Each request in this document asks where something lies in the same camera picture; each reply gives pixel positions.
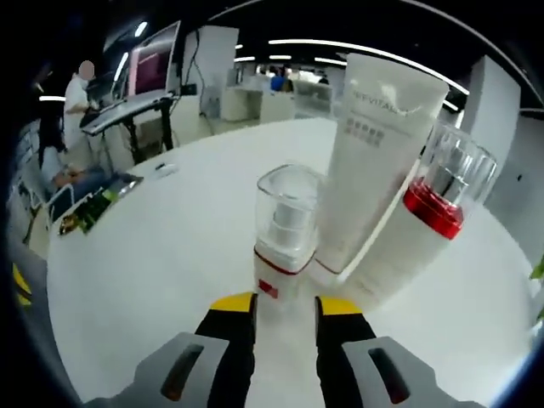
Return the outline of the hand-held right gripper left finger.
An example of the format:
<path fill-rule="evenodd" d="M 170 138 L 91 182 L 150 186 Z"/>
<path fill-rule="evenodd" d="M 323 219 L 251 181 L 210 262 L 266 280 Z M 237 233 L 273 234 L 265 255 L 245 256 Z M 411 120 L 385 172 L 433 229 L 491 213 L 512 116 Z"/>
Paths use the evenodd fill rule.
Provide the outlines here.
<path fill-rule="evenodd" d="M 194 332 L 180 332 L 136 366 L 119 394 L 86 407 L 243 407 L 255 368 L 257 294 L 214 302 Z"/>

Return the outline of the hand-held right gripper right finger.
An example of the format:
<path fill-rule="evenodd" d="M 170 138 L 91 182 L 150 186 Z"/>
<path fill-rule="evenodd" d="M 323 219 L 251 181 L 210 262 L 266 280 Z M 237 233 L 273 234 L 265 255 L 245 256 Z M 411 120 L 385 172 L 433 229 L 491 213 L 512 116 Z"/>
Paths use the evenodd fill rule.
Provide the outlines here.
<path fill-rule="evenodd" d="M 343 298 L 315 301 L 316 371 L 327 407 L 479 407 L 457 400 L 434 369 L 391 337 L 377 337 Z"/>

